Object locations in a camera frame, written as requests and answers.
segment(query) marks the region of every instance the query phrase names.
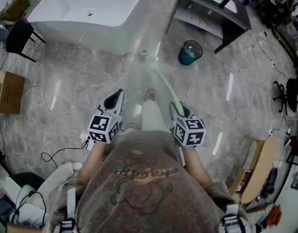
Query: brown t-shirt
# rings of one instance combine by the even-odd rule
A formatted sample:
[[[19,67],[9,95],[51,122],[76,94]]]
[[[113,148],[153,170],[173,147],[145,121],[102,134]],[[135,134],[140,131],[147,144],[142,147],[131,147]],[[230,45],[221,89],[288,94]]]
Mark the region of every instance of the brown t-shirt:
[[[107,151],[87,187],[76,179],[61,187],[43,232],[54,232],[64,219],[72,186],[80,233],[218,232],[226,206],[234,201],[224,183],[205,191],[184,170],[169,133],[131,132]]]

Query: gray marble floor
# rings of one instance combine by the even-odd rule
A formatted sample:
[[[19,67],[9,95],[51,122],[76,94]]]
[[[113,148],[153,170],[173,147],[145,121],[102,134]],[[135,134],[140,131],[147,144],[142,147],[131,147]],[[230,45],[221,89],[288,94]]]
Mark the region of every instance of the gray marble floor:
[[[292,61],[272,33],[262,24],[256,13],[248,9],[252,30],[234,41],[218,54],[214,49],[221,40],[193,25],[176,19],[167,35],[167,20],[175,0],[150,0],[149,11],[135,44],[125,56],[79,46],[40,41],[29,43],[27,55],[37,59],[30,62],[15,54],[8,54],[3,70],[21,74],[25,84],[44,84],[24,87],[20,115],[0,114],[5,140],[6,163],[13,172],[32,171],[46,178],[55,169],[45,163],[41,152],[53,154],[65,147],[80,147],[79,135],[69,134],[72,123],[85,131],[98,99],[117,88],[125,91],[123,122],[140,124],[140,106],[148,88],[157,91],[157,102],[167,125],[170,125],[168,104],[171,96],[162,80],[149,70],[148,64],[138,59],[138,52],[146,49],[158,62],[181,101],[192,106],[208,128],[206,139],[197,151],[214,180],[231,180],[236,170],[253,154],[254,145],[243,139],[249,134],[265,139],[269,129],[278,128],[282,114],[279,104],[273,102],[278,91],[273,81],[286,84],[286,79],[271,67],[269,59],[259,49],[256,37],[267,31],[268,43],[260,45],[270,55],[276,67],[287,77],[295,77]],[[204,55],[188,67],[179,64],[177,55],[186,40],[199,42]],[[6,56],[0,49],[0,66]],[[230,76],[231,94],[227,99]],[[289,127],[295,127],[295,118],[288,118]],[[284,161],[285,123],[274,132],[278,141],[276,163]],[[85,150],[66,150],[55,156],[58,165],[67,161],[83,162]]]

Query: white bathtub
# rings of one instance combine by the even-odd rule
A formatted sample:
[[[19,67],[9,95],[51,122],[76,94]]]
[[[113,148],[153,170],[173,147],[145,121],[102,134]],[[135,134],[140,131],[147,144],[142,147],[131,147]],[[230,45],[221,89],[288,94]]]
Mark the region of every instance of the white bathtub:
[[[126,54],[148,0],[42,0],[28,21],[46,39]]]

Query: black chair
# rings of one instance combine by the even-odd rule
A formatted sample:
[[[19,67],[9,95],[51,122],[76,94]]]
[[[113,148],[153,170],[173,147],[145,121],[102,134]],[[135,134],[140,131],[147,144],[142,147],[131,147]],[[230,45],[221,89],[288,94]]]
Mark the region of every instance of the black chair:
[[[32,34],[34,34],[42,42],[46,43],[40,36],[38,36],[34,32],[34,28],[31,26],[31,24],[28,22],[27,19],[25,18],[18,19],[13,24],[6,38],[6,51],[17,53],[20,56],[35,62],[34,59],[22,53],[22,50],[24,49],[24,46],[26,45],[29,39],[34,42],[34,40],[31,38]]]
[[[287,103],[290,109],[293,112],[296,112],[298,104],[298,79],[288,79],[286,90],[284,86],[282,84],[279,84],[277,81],[274,81],[274,84],[276,84],[280,90],[280,95],[277,98],[273,98],[274,101],[277,99],[281,99],[281,109],[279,110],[279,112],[283,111],[283,106],[285,105],[285,111],[286,114],[288,114]]]

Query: blue trash can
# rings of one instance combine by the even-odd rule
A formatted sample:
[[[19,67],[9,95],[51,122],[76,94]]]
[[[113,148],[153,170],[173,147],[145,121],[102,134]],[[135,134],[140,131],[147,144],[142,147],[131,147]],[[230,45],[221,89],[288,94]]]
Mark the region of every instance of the blue trash can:
[[[181,64],[188,66],[203,55],[203,49],[196,41],[186,41],[181,48],[178,60]]]

